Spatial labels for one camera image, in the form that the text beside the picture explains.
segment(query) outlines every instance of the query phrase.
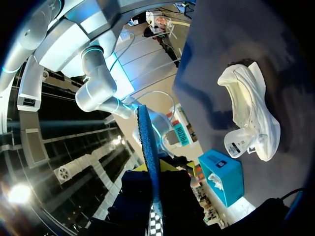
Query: shoe tongue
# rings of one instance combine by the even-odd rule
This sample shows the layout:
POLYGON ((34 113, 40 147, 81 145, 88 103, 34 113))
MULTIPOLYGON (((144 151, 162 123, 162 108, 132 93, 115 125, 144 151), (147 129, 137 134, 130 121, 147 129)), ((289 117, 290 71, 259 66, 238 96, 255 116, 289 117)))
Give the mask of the shoe tongue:
POLYGON ((232 158, 241 156, 256 141, 256 135, 249 128, 229 132, 224 138, 224 145, 232 158))

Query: blue brush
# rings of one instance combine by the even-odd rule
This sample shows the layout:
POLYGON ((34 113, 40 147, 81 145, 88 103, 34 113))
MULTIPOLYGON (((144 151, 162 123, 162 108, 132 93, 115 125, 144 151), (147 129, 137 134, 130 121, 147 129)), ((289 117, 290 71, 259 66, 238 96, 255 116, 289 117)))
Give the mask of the blue brush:
POLYGON ((162 205, 159 198, 159 157, 157 142, 146 105, 138 107, 138 127, 145 164, 152 181, 153 208, 162 217, 162 205))

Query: blue tissue box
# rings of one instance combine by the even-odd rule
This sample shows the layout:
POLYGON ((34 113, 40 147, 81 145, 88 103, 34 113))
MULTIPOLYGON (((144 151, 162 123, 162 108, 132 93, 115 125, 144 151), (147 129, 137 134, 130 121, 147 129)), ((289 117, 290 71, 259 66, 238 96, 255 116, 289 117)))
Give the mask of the blue tissue box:
POLYGON ((202 172, 216 195, 229 207, 244 195, 244 181, 241 162, 210 150, 199 157, 202 172), (215 183, 208 180, 211 173, 216 174, 222 181, 223 190, 215 187, 215 183))

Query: gray table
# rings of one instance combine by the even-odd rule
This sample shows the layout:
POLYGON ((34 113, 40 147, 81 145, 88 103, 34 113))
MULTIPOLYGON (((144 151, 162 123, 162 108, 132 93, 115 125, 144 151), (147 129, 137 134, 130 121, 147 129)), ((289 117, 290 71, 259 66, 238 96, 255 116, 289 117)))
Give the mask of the gray table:
MULTIPOLYGON (((258 0, 198 1, 173 90, 204 152, 227 154, 223 139, 236 129, 230 96, 217 80, 227 65, 257 61, 266 104, 280 122, 280 146, 265 163, 243 154, 245 198, 254 206, 302 187, 314 154, 315 97, 305 61, 290 31, 258 0)), ((288 198, 290 204, 294 198, 288 198)))

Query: shoe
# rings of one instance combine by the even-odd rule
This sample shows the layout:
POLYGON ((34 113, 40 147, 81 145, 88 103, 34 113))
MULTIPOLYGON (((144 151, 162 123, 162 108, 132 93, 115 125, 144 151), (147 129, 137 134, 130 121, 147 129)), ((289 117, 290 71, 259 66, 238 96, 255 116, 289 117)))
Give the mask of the shoe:
POLYGON ((281 129, 266 107, 266 84, 258 64, 229 66, 219 77, 218 85, 225 86, 230 94, 233 121, 240 127, 224 138, 229 155, 237 158, 247 150, 269 161, 278 149, 281 129))

